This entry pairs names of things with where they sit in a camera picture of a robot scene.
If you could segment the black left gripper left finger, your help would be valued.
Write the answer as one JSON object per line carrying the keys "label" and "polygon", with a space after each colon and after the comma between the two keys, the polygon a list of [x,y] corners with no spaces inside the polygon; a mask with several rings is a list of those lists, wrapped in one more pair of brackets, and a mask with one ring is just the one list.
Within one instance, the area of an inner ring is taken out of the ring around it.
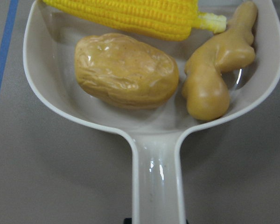
{"label": "black left gripper left finger", "polygon": [[132,224],[132,218],[125,218],[123,224]]}

